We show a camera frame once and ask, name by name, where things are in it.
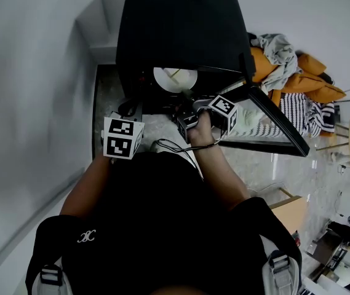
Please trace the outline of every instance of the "person's right hand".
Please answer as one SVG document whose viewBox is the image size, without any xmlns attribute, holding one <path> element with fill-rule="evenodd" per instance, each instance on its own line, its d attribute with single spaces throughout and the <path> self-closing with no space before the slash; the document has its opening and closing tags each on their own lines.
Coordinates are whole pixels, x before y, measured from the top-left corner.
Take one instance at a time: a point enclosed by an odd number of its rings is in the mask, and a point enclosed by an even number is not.
<svg viewBox="0 0 350 295">
<path fill-rule="evenodd" d="M 199 115 L 198 124 L 196 127 L 188 130 L 187 135 L 191 146 L 206 146 L 215 142 L 212 136 L 210 116 L 207 111 Z"/>
</svg>

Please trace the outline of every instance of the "crumpled gray cloth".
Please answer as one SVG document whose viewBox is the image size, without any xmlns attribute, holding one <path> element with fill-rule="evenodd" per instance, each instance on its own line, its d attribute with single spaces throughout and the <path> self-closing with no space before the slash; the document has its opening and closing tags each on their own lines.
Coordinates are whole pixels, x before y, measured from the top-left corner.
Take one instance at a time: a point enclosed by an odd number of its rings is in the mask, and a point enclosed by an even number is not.
<svg viewBox="0 0 350 295">
<path fill-rule="evenodd" d="M 288 78 L 294 73 L 302 73 L 298 67 L 295 49 L 286 35 L 265 34 L 251 40 L 251 45 L 263 49 L 263 53 L 272 65 L 278 67 L 262 82 L 268 91 L 281 90 Z"/>
</svg>

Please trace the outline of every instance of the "forearm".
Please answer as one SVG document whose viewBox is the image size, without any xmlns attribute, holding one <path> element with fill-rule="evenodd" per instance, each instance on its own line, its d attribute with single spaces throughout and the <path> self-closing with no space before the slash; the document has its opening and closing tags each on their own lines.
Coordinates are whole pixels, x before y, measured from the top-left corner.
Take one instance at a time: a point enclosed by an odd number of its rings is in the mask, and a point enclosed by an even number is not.
<svg viewBox="0 0 350 295">
<path fill-rule="evenodd" d="M 213 189 L 227 210 L 250 198 L 238 175 L 229 166 L 218 145 L 194 151 L 204 181 Z"/>
<path fill-rule="evenodd" d="M 60 214 L 88 217 L 108 182 L 110 169 L 110 158 L 99 154 L 67 196 Z"/>
</svg>

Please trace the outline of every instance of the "black and white square marker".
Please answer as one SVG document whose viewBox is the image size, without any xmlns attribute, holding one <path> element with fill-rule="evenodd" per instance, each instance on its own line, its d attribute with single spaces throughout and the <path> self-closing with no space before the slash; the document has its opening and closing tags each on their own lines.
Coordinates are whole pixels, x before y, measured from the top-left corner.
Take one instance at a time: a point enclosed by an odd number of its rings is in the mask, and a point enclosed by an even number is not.
<svg viewBox="0 0 350 295">
<path fill-rule="evenodd" d="M 137 140 L 135 141 L 135 146 L 133 147 L 133 153 L 135 154 L 135 152 L 137 151 L 140 142 L 142 140 L 142 136 L 143 136 L 143 130 L 139 133 L 139 135 L 137 136 Z"/>
<path fill-rule="evenodd" d="M 231 111 L 235 108 L 235 105 L 232 102 L 227 101 L 226 99 L 220 96 L 218 96 L 218 98 L 212 102 L 212 106 L 226 115 L 229 115 Z"/>
<path fill-rule="evenodd" d="M 108 155 L 116 155 L 117 157 L 129 157 L 131 153 L 132 140 L 108 137 L 108 144 L 106 145 L 106 153 Z"/>
<path fill-rule="evenodd" d="M 237 122 L 237 112 L 234 112 L 234 114 L 229 119 L 229 132 L 232 131 L 232 129 L 235 127 Z"/>
<path fill-rule="evenodd" d="M 122 119 L 112 119 L 109 132 L 118 135 L 133 135 L 133 122 Z"/>
</svg>

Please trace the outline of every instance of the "person's right arm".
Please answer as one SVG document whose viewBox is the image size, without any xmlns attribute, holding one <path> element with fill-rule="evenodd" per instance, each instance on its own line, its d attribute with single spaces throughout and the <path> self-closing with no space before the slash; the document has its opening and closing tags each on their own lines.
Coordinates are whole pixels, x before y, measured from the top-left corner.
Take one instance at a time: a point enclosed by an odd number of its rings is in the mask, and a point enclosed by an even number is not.
<svg viewBox="0 0 350 295">
<path fill-rule="evenodd" d="M 189 130 L 191 146 L 214 143 L 208 112 L 199 116 L 198 125 Z M 213 189 L 228 211 L 250 198 L 250 194 L 238 175 L 225 159 L 218 145 L 194 151 L 204 181 Z"/>
</svg>

